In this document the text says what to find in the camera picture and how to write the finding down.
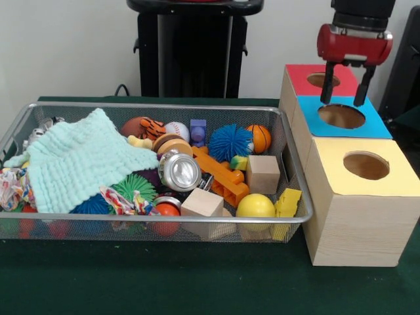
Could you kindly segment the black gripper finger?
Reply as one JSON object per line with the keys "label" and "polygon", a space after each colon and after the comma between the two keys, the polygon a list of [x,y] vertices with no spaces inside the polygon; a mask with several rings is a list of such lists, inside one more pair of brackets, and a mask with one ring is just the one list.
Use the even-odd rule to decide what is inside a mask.
{"label": "black gripper finger", "polygon": [[353,105],[355,107],[360,107],[364,104],[366,100],[366,96],[368,93],[370,81],[375,74],[376,67],[375,66],[366,66],[366,71],[362,77],[360,84],[356,90],[356,94],[354,97]]}
{"label": "black gripper finger", "polygon": [[322,85],[322,92],[320,95],[320,101],[323,104],[329,104],[333,93],[333,78],[334,78],[334,67],[335,62],[326,62],[324,83]]}

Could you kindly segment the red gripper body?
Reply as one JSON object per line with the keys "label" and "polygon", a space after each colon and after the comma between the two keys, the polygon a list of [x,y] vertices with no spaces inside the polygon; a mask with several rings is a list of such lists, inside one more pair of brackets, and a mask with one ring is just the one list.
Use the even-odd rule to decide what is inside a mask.
{"label": "red gripper body", "polygon": [[388,58],[392,44],[388,30],[362,31],[324,24],[318,33],[317,51],[327,62],[379,66]]}

